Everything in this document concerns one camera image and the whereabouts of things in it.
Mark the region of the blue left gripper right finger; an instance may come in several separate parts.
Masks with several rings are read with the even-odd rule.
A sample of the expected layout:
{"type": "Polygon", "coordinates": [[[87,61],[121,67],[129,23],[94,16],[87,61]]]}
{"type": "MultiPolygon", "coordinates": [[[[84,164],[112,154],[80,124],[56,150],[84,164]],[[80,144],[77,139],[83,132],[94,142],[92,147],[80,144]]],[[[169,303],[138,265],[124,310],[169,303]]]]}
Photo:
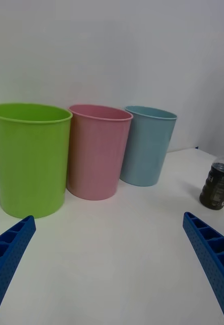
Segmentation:
{"type": "Polygon", "coordinates": [[[224,314],[224,236],[189,212],[183,228],[224,314]]]}

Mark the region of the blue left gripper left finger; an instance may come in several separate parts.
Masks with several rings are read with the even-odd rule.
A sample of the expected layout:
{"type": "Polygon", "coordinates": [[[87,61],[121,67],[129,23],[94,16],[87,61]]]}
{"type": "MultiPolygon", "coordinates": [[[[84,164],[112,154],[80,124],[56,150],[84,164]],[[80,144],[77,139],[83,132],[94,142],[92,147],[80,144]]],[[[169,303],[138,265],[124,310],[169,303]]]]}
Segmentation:
{"type": "Polygon", "coordinates": [[[0,305],[35,231],[30,215],[0,235],[0,305]]]}

